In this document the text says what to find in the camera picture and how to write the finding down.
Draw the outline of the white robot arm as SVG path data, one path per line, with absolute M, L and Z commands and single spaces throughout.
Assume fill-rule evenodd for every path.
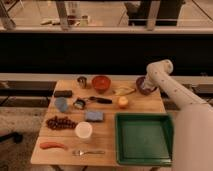
M 172 171 L 213 171 L 213 106 L 170 76 L 173 64 L 147 66 L 143 88 L 160 87 L 179 107 L 175 118 Z

